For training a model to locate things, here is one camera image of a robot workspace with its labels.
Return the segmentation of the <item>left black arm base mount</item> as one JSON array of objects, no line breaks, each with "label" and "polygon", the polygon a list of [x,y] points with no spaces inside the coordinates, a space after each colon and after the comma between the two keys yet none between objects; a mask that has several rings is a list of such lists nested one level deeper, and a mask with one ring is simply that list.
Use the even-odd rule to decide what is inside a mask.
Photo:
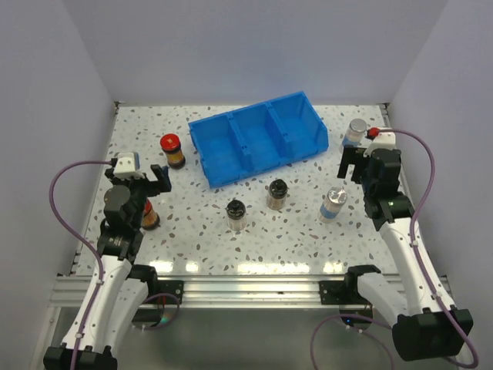
[{"label": "left black arm base mount", "polygon": [[130,278],[146,284],[148,294],[143,304],[151,304],[153,309],[139,308],[132,323],[142,330],[158,330],[169,327],[177,318],[179,308],[183,302],[183,280],[160,280],[157,271],[149,265],[134,265],[130,271]]}]

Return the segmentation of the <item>red-lid sauce jar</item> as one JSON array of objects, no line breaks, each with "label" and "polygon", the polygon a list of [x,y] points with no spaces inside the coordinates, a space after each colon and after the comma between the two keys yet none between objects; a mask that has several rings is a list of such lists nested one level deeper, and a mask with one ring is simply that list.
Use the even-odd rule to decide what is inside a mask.
[{"label": "red-lid sauce jar", "polygon": [[169,167],[178,170],[184,167],[186,158],[183,154],[179,137],[174,133],[165,134],[159,141],[165,153]]},{"label": "red-lid sauce jar", "polygon": [[160,218],[157,212],[154,211],[150,200],[146,200],[144,207],[141,226],[144,230],[154,230],[159,226]]}]

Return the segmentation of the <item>black-cap spice grinder bottle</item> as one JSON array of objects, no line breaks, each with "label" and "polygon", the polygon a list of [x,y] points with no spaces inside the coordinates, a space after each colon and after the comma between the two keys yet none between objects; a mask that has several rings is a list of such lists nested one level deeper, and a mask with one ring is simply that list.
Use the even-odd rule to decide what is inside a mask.
[{"label": "black-cap spice grinder bottle", "polygon": [[228,226],[233,231],[241,231],[247,225],[246,207],[240,200],[231,200],[226,206]]}]

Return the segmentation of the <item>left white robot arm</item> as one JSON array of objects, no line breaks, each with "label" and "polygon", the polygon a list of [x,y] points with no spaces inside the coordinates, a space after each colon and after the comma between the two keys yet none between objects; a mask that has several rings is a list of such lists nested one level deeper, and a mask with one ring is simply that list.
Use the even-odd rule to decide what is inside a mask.
[{"label": "left white robot arm", "polygon": [[79,312],[60,345],[46,349],[47,369],[116,369],[117,348],[139,306],[161,296],[156,269],[136,264],[143,240],[142,221],[149,198],[172,189],[169,169],[153,164],[150,180],[129,159],[112,159],[105,175],[104,218],[96,259]]}]

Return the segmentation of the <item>silver-lid blue-label bottle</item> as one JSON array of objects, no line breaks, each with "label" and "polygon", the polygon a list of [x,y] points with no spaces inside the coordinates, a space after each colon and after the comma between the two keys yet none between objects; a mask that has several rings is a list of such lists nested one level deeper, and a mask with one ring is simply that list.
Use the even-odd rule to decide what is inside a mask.
[{"label": "silver-lid blue-label bottle", "polygon": [[363,119],[352,119],[349,123],[346,133],[342,139],[339,151],[342,153],[346,146],[358,147],[365,136],[367,123]]},{"label": "silver-lid blue-label bottle", "polygon": [[343,187],[331,187],[320,206],[319,220],[325,224],[332,222],[346,202],[347,191]]}]

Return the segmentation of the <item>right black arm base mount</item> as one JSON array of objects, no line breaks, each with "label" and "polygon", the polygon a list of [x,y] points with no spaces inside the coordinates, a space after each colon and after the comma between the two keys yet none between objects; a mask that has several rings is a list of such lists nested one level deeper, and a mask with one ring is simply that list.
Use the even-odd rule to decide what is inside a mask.
[{"label": "right black arm base mount", "polygon": [[357,291],[357,280],[369,273],[381,273],[381,270],[371,264],[349,267],[341,280],[319,281],[320,303],[322,305],[337,305],[341,314],[360,315],[373,318],[372,304],[361,297]]}]

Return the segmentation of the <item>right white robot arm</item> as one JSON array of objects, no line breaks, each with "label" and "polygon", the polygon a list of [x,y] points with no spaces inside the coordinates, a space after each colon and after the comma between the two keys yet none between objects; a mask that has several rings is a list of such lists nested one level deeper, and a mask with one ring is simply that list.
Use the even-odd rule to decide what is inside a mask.
[{"label": "right white robot arm", "polygon": [[400,150],[344,149],[338,177],[354,167],[352,181],[360,184],[364,208],[397,267],[404,293],[399,294],[374,265],[349,267],[344,276],[347,300],[372,304],[391,328],[394,347],[407,361],[452,359],[465,345],[473,327],[467,309],[460,309],[436,274],[418,229],[412,225],[414,208],[399,190]]}]

